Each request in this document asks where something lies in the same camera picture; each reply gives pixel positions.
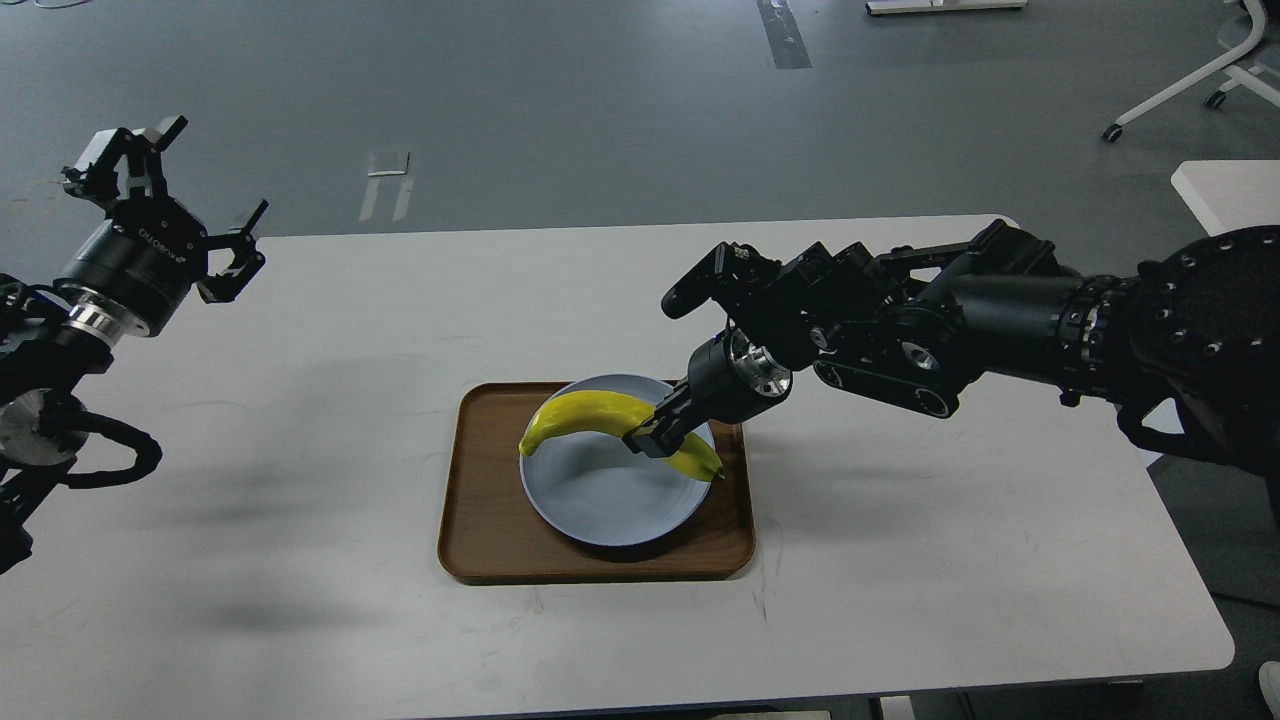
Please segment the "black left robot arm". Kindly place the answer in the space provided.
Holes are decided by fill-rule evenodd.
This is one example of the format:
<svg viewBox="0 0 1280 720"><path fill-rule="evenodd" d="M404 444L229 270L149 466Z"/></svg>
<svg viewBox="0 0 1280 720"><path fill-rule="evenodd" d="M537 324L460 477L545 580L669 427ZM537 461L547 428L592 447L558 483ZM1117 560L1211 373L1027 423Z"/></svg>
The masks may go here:
<svg viewBox="0 0 1280 720"><path fill-rule="evenodd" d="M110 368L123 337L159 334L191 291L228 304L265 266L253 228L266 201L214 234L170 195L163 154L187 123L97 132L61 187L100 208L102 222L51 283L3 277L4 570L32 555L26 523L55 488L127 486L161 461L151 434L91 413L76 387Z"/></svg>

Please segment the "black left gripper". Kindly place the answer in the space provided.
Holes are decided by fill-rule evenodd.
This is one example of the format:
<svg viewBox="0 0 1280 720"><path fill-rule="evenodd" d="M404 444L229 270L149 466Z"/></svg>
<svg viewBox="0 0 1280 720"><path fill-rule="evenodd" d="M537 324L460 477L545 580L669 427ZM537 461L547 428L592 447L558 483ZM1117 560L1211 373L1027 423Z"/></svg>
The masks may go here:
<svg viewBox="0 0 1280 720"><path fill-rule="evenodd" d="M169 199L163 152L188 124L179 114L155 128L102 129L76 164L61 169L61 190L100 208L106 219L64 265L54 287L67 299L74 290L92 291L124 307L143 337L164 329L193 284L205 304L229 304L266 265L253 233L270 208L266 199L238 225L212 236ZM209 261L197 251L205 259L229 251L230 260L210 274Z"/></svg>

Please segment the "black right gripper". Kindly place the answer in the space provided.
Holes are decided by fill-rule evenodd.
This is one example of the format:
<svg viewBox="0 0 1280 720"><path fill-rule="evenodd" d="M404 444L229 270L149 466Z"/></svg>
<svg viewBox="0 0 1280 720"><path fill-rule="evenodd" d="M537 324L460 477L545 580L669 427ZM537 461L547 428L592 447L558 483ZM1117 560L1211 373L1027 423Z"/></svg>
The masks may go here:
<svg viewBox="0 0 1280 720"><path fill-rule="evenodd" d="M742 331L722 331L695 348L686 377L649 414L623 432L632 454L671 457L708 421L742 423L783 402L794 372Z"/></svg>

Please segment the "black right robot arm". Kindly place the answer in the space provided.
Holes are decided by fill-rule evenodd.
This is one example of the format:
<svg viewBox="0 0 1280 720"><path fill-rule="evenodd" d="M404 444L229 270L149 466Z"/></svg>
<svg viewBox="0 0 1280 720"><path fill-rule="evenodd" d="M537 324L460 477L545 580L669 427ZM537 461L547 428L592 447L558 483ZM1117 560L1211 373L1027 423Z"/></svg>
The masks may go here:
<svg viewBox="0 0 1280 720"><path fill-rule="evenodd" d="M1051 242L996 220L973 240L873 255L814 243L794 260L721 243L662 300L673 319L718 304L724 329L623 433L668 457L705 421L783 402L795 372L933 418L986 373L1103 398L1137 447L1238 468L1277 498L1276 225L1187 245L1134 275L1080 275Z"/></svg>

